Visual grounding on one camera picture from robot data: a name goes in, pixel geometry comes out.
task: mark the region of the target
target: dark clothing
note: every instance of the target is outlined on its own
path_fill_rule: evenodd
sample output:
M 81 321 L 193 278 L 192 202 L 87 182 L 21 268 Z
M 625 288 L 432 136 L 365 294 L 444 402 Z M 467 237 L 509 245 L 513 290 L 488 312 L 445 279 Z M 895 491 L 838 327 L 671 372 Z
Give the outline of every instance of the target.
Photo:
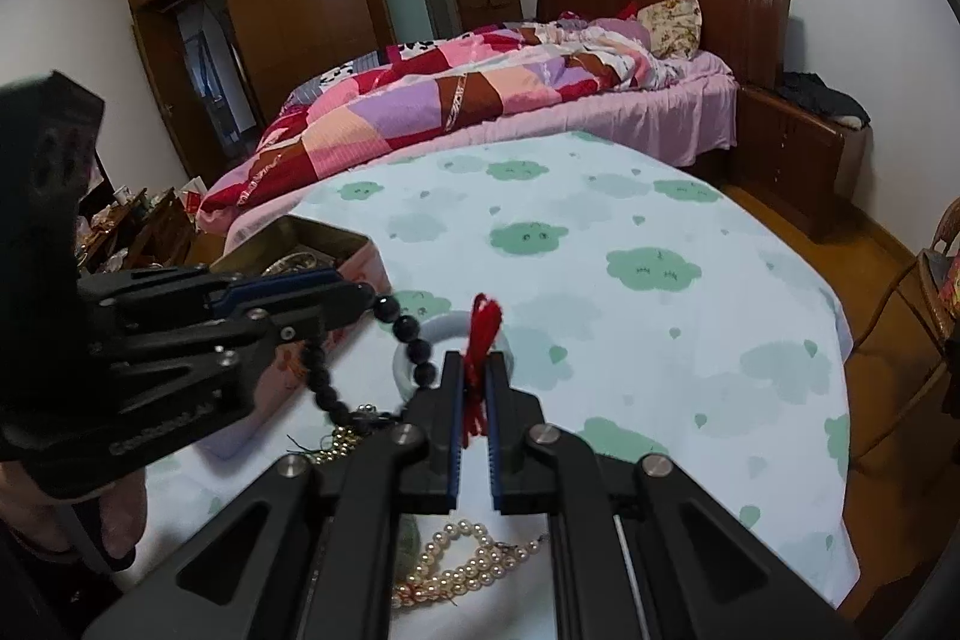
M 817 74 L 786 71 L 784 82 L 776 92 L 787 101 L 821 118 L 851 116 L 859 118 L 864 125 L 870 125 L 870 116 L 859 101 L 849 97 L 845 92 L 828 88 Z

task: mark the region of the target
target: nightstand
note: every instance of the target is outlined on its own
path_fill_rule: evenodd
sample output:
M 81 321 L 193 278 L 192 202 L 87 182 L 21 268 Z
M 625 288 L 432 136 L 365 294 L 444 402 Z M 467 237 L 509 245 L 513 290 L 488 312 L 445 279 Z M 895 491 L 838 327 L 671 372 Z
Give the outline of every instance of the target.
M 867 131 L 818 118 L 767 90 L 741 87 L 731 180 L 819 241 L 850 199 Z

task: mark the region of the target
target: black bead bracelet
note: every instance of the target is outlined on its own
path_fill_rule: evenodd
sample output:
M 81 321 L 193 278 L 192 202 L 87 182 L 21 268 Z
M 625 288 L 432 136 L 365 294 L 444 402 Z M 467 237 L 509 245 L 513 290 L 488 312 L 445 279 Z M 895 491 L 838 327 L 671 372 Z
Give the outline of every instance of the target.
M 414 316 L 402 314 L 400 302 L 392 296 L 378 296 L 371 305 L 373 317 L 381 323 L 392 324 L 392 331 L 399 342 L 407 346 L 407 357 L 414 365 L 414 382 L 421 389 L 432 386 L 437 379 L 437 367 L 430 363 L 433 348 L 425 339 L 419 338 L 419 321 Z M 304 340 L 301 350 L 301 363 L 306 369 L 306 384 L 313 391 L 314 402 L 329 417 L 334 426 L 344 426 L 356 429 L 359 434 L 368 434 L 371 428 L 378 423 L 380 417 L 371 416 L 365 410 L 350 411 L 340 399 L 337 389 L 334 389 L 330 378 L 330 370 L 326 366 L 326 352 L 323 343 L 328 334 L 323 326 L 318 332 Z M 384 420 L 392 421 L 392 416 Z

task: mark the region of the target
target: red cord bundle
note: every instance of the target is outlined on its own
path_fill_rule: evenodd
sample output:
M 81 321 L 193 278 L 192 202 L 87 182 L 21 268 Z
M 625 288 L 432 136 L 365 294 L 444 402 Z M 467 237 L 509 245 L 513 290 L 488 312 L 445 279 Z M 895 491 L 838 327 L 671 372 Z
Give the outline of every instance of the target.
M 471 437 L 487 433 L 483 412 L 484 362 L 503 322 L 503 311 L 493 299 L 478 293 L 470 315 L 470 335 L 464 356 L 464 448 Z

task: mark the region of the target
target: wooden floor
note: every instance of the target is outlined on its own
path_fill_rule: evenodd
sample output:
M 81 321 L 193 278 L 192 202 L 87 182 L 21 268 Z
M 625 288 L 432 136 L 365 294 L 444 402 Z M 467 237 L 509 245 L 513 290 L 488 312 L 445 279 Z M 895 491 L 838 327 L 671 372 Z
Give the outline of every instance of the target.
M 853 220 L 815 244 L 746 191 L 724 191 L 817 269 L 843 302 L 854 337 L 860 335 L 904 258 Z M 907 279 L 904 292 L 923 311 L 916 279 Z M 892 420 L 937 360 L 923 328 L 894 296 L 877 330 L 847 362 L 853 453 Z M 946 387 L 944 372 L 928 400 L 848 478 L 845 518 L 861 576 L 840 609 L 859 617 L 867 640 L 889 629 L 916 586 L 887 587 L 871 603 L 877 589 L 934 560 L 960 519 L 960 467 L 950 463 L 960 421 L 940 413 Z

